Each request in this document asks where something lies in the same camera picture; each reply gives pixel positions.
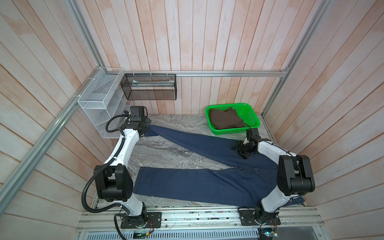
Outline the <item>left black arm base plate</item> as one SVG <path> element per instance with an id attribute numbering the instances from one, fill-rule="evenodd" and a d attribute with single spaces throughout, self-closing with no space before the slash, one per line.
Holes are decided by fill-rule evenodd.
<path id="1" fill-rule="evenodd" d="M 160 228 L 162 221 L 161 212 L 149 212 L 136 217 L 123 217 L 121 228 L 122 229 L 149 229 Z"/>

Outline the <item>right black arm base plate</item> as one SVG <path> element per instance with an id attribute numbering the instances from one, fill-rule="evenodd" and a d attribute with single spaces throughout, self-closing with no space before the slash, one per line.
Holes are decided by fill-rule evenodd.
<path id="1" fill-rule="evenodd" d="M 259 207 L 257 207 L 256 210 L 250 208 L 239 208 L 238 213 L 240 215 L 242 226 L 281 225 L 278 213 L 267 213 Z"/>

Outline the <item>dark blue denim jeans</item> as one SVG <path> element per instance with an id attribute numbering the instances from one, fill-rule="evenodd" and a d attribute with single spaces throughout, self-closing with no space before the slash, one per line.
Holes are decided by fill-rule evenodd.
<path id="1" fill-rule="evenodd" d="M 236 140 L 150 126 L 146 137 L 160 136 L 200 156 L 228 166 L 225 170 L 141 167 L 134 187 L 138 195 L 253 208 L 263 198 L 275 206 L 279 157 L 286 152 L 261 141 L 248 158 L 232 150 Z"/>

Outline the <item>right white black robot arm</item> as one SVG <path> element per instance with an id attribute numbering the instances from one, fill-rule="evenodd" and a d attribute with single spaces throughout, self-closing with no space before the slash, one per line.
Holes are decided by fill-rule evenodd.
<path id="1" fill-rule="evenodd" d="M 280 208 L 315 190 L 311 161 L 306 155 L 294 155 L 268 139 L 238 141 L 232 150 L 243 159 L 257 152 L 278 165 L 277 186 L 255 207 L 255 220 L 260 225 L 269 224 Z"/>

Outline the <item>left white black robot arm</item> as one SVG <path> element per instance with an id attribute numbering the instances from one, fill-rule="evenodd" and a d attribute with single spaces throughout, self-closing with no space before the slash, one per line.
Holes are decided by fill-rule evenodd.
<path id="1" fill-rule="evenodd" d="M 133 193 L 134 183 L 128 171 L 128 162 L 133 148 L 142 137 L 151 120 L 148 117 L 133 117 L 131 121 L 124 115 L 112 117 L 106 124 L 107 133 L 119 133 L 118 146 L 115 147 L 104 165 L 94 169 L 97 194 L 111 204 L 100 209 L 90 208 L 91 213 L 101 213 L 113 207 L 124 211 L 120 215 L 123 221 L 142 228 L 147 222 L 147 209 Z"/>

